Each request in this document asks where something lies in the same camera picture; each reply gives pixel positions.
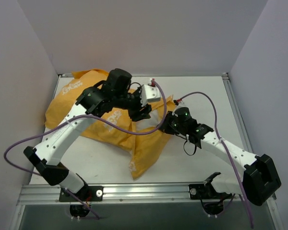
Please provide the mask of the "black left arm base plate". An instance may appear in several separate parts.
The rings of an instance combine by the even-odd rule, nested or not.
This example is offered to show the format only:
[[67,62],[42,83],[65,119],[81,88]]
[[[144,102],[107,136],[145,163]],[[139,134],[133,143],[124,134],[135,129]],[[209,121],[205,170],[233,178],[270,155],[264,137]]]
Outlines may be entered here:
[[[85,185],[79,192],[73,194],[75,197],[83,202],[100,202],[103,200],[104,187],[100,185]],[[60,202],[75,202],[77,201],[63,188],[60,191]]]

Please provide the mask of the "white pillow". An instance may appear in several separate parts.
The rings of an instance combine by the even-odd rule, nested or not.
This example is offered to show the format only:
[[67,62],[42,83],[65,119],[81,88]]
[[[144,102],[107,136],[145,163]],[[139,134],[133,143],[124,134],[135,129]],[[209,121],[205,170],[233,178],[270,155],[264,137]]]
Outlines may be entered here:
[[148,132],[159,125],[162,119],[159,112],[157,110],[153,110],[149,115],[150,118],[143,119],[136,123],[136,132]]

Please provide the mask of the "yellow Mickey Mouse pillowcase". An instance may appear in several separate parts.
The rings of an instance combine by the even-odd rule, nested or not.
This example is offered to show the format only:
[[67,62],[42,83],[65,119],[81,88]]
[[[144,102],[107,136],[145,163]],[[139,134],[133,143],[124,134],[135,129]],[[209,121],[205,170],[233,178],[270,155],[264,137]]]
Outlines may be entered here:
[[[106,80],[108,72],[102,69],[92,69],[73,72],[72,75],[74,79],[61,89],[46,110],[45,126],[48,129],[57,127],[71,110],[71,107],[83,90],[95,85],[101,80]],[[166,103],[159,101],[151,103],[151,106],[152,111],[157,110],[161,117],[163,117],[164,111],[172,111],[175,108],[172,96],[166,99]],[[114,108],[111,112],[104,114],[102,118],[135,134],[131,135],[121,132],[97,120],[81,135],[86,138],[112,144],[128,151],[132,157],[129,168],[133,179],[142,176],[159,159],[163,148],[170,140],[170,135],[160,130],[152,132],[151,134],[147,134],[147,132],[136,132],[136,122],[131,121],[126,110]]]

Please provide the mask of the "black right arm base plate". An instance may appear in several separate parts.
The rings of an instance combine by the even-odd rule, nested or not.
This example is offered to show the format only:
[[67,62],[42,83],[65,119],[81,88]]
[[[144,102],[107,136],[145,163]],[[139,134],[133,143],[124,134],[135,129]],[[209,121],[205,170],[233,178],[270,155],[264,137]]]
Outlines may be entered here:
[[232,197],[232,194],[219,193],[211,185],[189,184],[189,196],[191,200],[213,200],[213,199],[226,199]]

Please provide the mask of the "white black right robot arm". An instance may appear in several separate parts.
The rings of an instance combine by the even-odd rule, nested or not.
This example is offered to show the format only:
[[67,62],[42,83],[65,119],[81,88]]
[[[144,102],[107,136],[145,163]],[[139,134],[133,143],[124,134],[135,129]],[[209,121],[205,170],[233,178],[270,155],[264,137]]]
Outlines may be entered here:
[[218,138],[206,124],[198,123],[187,110],[167,112],[160,130],[170,135],[182,135],[196,149],[208,151],[231,166],[234,177],[215,172],[204,180],[199,195],[210,198],[220,194],[246,195],[254,205],[261,206],[277,189],[281,181],[273,159],[264,154],[247,152],[231,142]]

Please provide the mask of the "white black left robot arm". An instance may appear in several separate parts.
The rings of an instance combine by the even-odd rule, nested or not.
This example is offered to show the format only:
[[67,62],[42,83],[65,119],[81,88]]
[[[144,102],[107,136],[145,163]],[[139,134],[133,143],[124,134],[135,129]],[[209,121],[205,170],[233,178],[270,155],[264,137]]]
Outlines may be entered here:
[[150,103],[160,99],[160,92],[153,82],[131,92],[132,75],[122,69],[86,70],[74,72],[73,77],[70,90],[60,93],[61,96],[75,94],[71,109],[47,140],[26,147],[24,155],[49,185],[66,188],[71,197],[82,201],[88,186],[61,163],[67,149],[89,126],[113,109],[126,110],[134,122],[149,118]]

